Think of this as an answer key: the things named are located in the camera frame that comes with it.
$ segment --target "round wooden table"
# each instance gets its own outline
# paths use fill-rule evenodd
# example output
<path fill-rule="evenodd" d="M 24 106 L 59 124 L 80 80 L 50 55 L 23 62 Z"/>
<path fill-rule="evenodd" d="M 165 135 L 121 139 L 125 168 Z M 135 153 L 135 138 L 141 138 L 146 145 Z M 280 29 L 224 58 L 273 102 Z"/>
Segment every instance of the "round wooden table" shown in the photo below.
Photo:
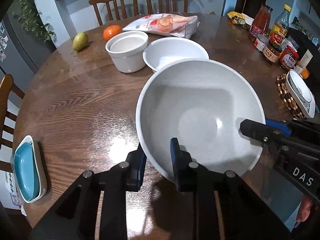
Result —
<path fill-rule="evenodd" d="M 198 16 L 199 29 L 191 40 L 202 45 L 210 59 L 230 66 L 246 78 L 259 96 L 267 118 L 290 119 L 275 84 L 275 77 L 283 72 L 280 67 L 267 63 L 247 38 L 248 32 L 228 18 Z M 134 19 L 116 24 L 125 26 Z M 105 27 L 87 31 L 90 46 L 79 53 L 72 52 L 70 40 L 61 45 L 38 71 L 23 99 L 13 148 L 28 134 L 39 140 L 49 186 L 43 198 L 24 203 L 32 227 L 83 171 L 109 170 L 138 146 L 135 109 L 152 71 L 146 66 L 132 74 L 119 72 L 105 51 Z M 161 36 L 150 34 L 149 42 L 158 38 Z M 275 173 L 272 164 L 270 154 L 263 151 L 255 168 L 243 176 L 267 203 L 278 197 L 270 190 L 270 177 Z M 192 212 L 186 208 L 190 204 L 191 197 L 176 192 L 174 184 L 147 161 L 140 192 L 127 193 L 128 237 L 191 239 Z M 288 214 L 297 204 L 289 208 Z"/>

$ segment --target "blue plate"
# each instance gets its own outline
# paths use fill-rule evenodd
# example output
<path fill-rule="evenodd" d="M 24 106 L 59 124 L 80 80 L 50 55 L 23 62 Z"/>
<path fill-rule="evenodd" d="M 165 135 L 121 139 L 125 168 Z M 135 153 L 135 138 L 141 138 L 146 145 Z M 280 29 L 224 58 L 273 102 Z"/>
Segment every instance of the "blue plate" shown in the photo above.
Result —
<path fill-rule="evenodd" d="M 30 143 L 25 142 L 16 150 L 13 165 L 21 194 L 31 201 L 39 195 L 40 183 Z"/>

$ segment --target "red jar lid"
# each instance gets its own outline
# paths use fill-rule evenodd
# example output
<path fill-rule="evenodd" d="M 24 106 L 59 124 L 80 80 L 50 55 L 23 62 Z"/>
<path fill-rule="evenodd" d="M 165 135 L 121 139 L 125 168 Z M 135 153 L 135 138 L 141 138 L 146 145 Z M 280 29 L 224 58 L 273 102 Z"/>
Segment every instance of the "red jar lid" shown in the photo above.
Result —
<path fill-rule="evenodd" d="M 287 45 L 287 48 L 286 48 L 286 49 L 287 49 L 287 50 L 292 54 L 292 56 L 294 56 L 296 59 L 299 58 L 298 53 L 296 53 L 296 52 L 294 51 L 294 49 L 291 48 L 289 45 Z"/>

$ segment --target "pear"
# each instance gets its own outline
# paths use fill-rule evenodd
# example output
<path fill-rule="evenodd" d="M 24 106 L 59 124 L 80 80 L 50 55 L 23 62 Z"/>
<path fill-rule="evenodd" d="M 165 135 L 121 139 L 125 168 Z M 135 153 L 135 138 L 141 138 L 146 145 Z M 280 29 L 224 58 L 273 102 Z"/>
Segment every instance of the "pear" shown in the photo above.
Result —
<path fill-rule="evenodd" d="M 75 51 L 79 51 L 88 45 L 89 37 L 86 33 L 79 33 L 73 39 L 72 48 Z"/>

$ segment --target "woven trivet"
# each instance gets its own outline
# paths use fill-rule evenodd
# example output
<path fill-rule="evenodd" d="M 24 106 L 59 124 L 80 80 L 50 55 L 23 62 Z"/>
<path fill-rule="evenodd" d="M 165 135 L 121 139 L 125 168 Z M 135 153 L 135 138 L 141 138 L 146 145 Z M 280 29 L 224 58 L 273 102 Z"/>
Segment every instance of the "woven trivet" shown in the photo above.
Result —
<path fill-rule="evenodd" d="M 289 110 L 290 114 L 299 119 L 304 119 L 305 116 L 303 115 L 301 109 L 298 107 L 296 101 L 292 98 L 287 87 L 285 85 L 285 78 L 287 74 L 281 74 L 280 76 L 276 77 L 277 89 L 278 94 L 282 99 L 282 103 L 284 103 L 285 107 Z"/>

